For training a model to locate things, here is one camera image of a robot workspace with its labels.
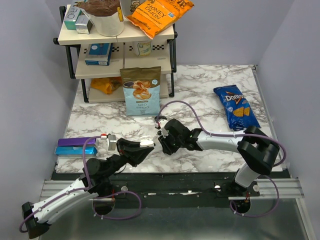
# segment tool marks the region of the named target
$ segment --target white bucket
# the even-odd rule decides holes
[[[118,12],[111,16],[94,16],[85,13],[95,26],[97,32],[106,37],[115,37],[123,32],[125,25],[120,21]]]

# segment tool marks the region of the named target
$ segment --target shelf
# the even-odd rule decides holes
[[[69,10],[70,5],[67,5],[66,13]],[[163,32],[159,33],[153,40],[160,42],[167,39],[174,39],[174,28],[173,26],[168,27]],[[62,23],[60,34],[58,37],[58,42],[60,45],[77,45],[77,44],[105,44],[105,43],[124,43],[132,41],[146,41],[149,38],[145,33],[140,30],[137,26],[134,26],[128,20],[124,21],[124,30],[123,32],[114,37],[108,37],[100,35],[97,32],[95,26],[92,26],[90,34],[79,34],[76,30],[68,30],[66,25]]]
[[[109,66],[92,66],[86,65],[86,49],[89,45],[81,45],[78,63],[75,71],[76,79],[94,79],[94,78],[107,78],[119,77],[120,69],[124,66],[124,44],[114,43],[112,45],[112,54]]]
[[[169,97],[168,91],[168,82],[166,75],[161,75],[160,83],[160,98]],[[125,94],[123,87],[119,87],[112,94],[104,94],[102,91],[99,91],[94,88],[90,88],[89,92],[89,103],[110,103],[110,102],[120,102],[125,101]]]
[[[161,74],[171,73],[170,52],[167,43],[153,45],[149,56],[137,56],[132,50],[132,42],[125,44],[125,68],[152,68],[161,66]]]
[[[124,21],[124,30],[117,37],[118,43],[134,42],[134,41],[148,41],[149,37],[137,26],[133,25],[130,21]],[[164,42],[168,39],[174,39],[175,32],[172,26],[160,32],[152,41]]]

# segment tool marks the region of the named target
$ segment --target wall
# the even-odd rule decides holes
[[[176,23],[180,64],[257,64],[294,0],[193,0]]]
[[[320,1],[295,0],[258,66],[274,127],[320,239]]]
[[[0,19],[0,239],[20,240],[21,205],[39,200],[54,169],[77,81],[43,0],[2,1]]]

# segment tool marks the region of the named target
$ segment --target marble countertop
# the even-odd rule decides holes
[[[175,97],[162,98],[160,104],[183,100],[194,107],[205,129],[230,132],[224,107],[213,88],[234,84],[249,101],[261,130],[271,136],[252,69],[247,65],[178,65],[175,74]],[[168,119],[178,119],[189,129],[199,127],[191,110],[180,103],[169,105],[162,115]],[[80,83],[64,137],[91,137],[108,133],[115,134],[117,138],[139,141],[142,136],[154,136],[154,151],[137,167],[128,165],[124,171],[127,173],[235,172],[245,163],[240,154],[221,150],[179,149],[171,156],[165,155],[156,138],[157,131],[152,117],[126,116],[125,102],[85,103]],[[106,141],[99,140],[97,157],[105,159],[112,154],[114,152],[107,152]],[[56,172],[82,173],[82,168],[81,158],[59,157]],[[282,168],[274,167],[273,171],[282,171]]]

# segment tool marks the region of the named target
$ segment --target brown bag top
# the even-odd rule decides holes
[[[78,2],[76,6],[85,10],[87,14],[96,17],[109,17],[120,8],[120,0],[88,0],[87,2]]]

